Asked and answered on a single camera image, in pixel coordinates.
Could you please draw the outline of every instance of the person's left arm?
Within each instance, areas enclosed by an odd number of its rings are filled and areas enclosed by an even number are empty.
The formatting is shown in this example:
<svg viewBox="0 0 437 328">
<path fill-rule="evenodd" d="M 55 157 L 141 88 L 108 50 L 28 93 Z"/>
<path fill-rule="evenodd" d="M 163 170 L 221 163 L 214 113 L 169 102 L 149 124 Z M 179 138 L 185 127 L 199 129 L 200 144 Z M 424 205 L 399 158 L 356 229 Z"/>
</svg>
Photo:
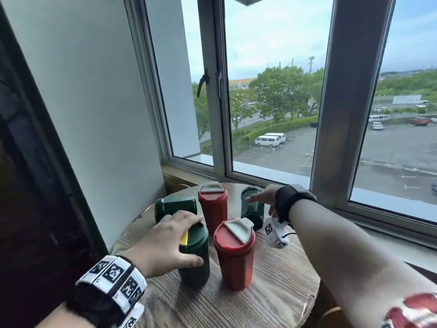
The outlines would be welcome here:
<svg viewBox="0 0 437 328">
<path fill-rule="evenodd" d="M 123 253 L 147 278 L 164 275 L 174 269 L 198 267 L 203 259 L 179 252 L 179 240 L 201 216 L 186 211 L 166 215 L 137 244 Z M 89 321 L 70 312 L 61 304 L 36 328 L 95 328 Z"/>
</svg>

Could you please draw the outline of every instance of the window pane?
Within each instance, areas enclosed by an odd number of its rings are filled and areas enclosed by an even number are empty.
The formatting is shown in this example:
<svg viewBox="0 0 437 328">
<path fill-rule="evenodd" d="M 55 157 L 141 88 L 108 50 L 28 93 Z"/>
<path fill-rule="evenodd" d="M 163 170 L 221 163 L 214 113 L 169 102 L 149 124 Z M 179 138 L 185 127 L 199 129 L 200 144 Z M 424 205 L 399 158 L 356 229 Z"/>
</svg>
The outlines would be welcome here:
<svg viewBox="0 0 437 328">
<path fill-rule="evenodd" d="M 437 0 L 396 1 L 351 196 L 435 222 L 436 13 Z"/>
<path fill-rule="evenodd" d="M 234 171 L 309 187 L 332 5 L 225 0 Z"/>
<path fill-rule="evenodd" d="M 173 155 L 213 165 L 197 0 L 145 0 Z"/>
</svg>

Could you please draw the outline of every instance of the wall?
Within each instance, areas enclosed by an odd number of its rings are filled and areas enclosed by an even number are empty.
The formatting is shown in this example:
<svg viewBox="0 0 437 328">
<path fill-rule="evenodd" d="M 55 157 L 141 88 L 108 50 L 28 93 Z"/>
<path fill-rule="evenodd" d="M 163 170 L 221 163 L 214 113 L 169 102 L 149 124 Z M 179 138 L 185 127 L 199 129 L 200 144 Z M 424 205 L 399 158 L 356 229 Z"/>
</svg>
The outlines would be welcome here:
<svg viewBox="0 0 437 328">
<path fill-rule="evenodd" d="M 164 195 L 124 3 L 1 1 L 110 249 Z"/>
<path fill-rule="evenodd" d="M 180 0 L 145 0 L 145 5 L 173 154 L 179 157 L 199 154 L 182 4 Z"/>
</svg>

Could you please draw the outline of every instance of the window frame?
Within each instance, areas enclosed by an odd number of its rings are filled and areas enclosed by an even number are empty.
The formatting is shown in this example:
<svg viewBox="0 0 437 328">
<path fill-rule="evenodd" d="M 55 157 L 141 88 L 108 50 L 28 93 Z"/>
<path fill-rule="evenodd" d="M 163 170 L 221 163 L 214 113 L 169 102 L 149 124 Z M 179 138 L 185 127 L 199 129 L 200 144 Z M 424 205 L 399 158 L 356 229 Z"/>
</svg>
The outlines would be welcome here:
<svg viewBox="0 0 437 328">
<path fill-rule="evenodd" d="M 211 78 L 208 110 L 211 119 L 220 120 L 211 123 L 213 167 L 172 155 L 145 1 L 125 5 L 161 164 L 221 182 L 266 186 L 274 181 L 233 170 L 224 1 L 198 0 L 204 66 Z M 309 187 L 322 205 L 363 227 L 435 247 L 436 225 L 350 201 L 395 3 L 333 0 Z"/>
</svg>

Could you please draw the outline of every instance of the blue sky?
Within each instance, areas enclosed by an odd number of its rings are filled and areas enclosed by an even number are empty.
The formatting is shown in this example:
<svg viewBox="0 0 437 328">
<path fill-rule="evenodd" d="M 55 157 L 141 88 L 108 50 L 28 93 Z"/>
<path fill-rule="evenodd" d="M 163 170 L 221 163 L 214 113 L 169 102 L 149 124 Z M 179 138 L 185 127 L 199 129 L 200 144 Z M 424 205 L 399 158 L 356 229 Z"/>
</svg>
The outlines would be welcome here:
<svg viewBox="0 0 437 328">
<path fill-rule="evenodd" d="M 308 71 L 325 65 L 333 0 L 225 0 L 229 79 L 256 77 L 270 66 Z M 196 0 L 182 0 L 191 79 L 203 73 Z M 437 0 L 397 0 L 381 71 L 437 68 Z"/>
</svg>

